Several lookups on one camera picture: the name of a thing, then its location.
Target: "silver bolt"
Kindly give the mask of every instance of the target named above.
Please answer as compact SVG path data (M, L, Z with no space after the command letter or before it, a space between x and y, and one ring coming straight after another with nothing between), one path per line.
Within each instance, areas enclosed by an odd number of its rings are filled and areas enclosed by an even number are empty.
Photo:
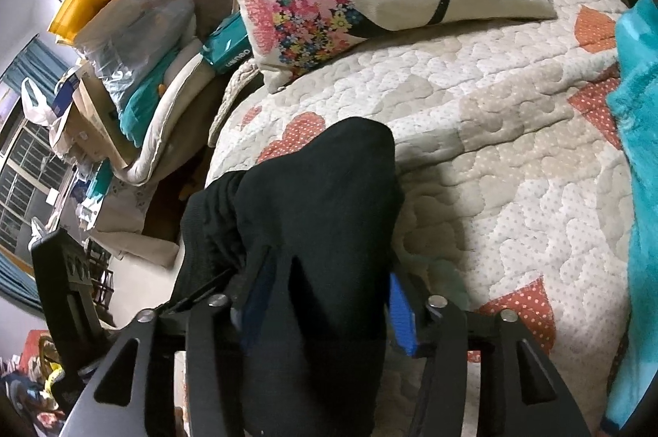
M137 322L146 324L147 322L152 321L155 318L155 311L153 309L144 309L137 313Z
M504 322L516 322L519 319L518 314L516 314L515 311L512 311L512 309L503 309L500 312L500 317Z
M215 294L210 296L208 300L208 305L211 307L223 307L228 303L228 296L226 294Z
M427 303L434 309L443 309L446 305L448 305L448 300L443 296L435 295L430 296L427 300Z

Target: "curtain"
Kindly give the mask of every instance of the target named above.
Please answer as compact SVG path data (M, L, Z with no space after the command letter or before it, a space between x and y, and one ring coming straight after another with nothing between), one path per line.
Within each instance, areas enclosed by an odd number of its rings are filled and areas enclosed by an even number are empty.
M55 84L68 69L66 64L38 36L32 38L19 52L0 80L16 93L21 93L21 84L26 77L31 78L52 104L55 98Z
M0 292L44 314L37 283L0 253Z

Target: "floor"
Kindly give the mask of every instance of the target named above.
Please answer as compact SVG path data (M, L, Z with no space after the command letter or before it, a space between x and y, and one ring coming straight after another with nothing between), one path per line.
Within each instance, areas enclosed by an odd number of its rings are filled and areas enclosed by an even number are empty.
M171 296L185 249L180 250L172 268L165 269L147 260L112 258L109 269L114 272L114 294L110 300L110 313L116 327L127 325L142 309L152 309Z

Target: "quilt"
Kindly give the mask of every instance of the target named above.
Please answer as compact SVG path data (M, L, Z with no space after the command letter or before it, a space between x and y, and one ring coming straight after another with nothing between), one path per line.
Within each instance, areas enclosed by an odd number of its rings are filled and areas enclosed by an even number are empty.
M469 309L517 311L594 431L628 320L633 200L605 102L619 85L614 24L626 7L552 1L555 19L409 30L278 93L257 90L226 119L207 181L350 116L385 123L406 195L397 255L434 293L447 261ZM463 436L475 437L478 354L468 361ZM374 436L406 434L422 365L389 352Z

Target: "orange polka dot patch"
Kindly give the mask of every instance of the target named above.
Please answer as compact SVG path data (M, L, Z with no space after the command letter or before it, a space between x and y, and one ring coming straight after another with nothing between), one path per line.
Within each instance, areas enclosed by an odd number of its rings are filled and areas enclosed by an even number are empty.
M578 44L592 54L616 47L614 21L587 6L583 6L578 12L574 35Z
M616 122L605 98L619 87L619 78L608 78L598 83L588 83L572 95L568 102L585 119L601 131L603 137L621 151L621 140L617 134Z
M295 116L285 127L282 138L280 140L274 140L262 150L256 164L277 156L299 151L326 128L327 125L324 122L324 118L318 116L315 112L304 112Z
M252 106L248 109L245 115L242 118L242 123L240 124L240 130L244 129L249 125L256 116L262 112L262 106Z
M519 290L485 303L479 314L498 314L503 309L516 311L519 318L532 332L537 344L548 355L555 343L555 317L553 308L544 289L544 280L536 279ZM468 352L471 363L480 362L480 352Z

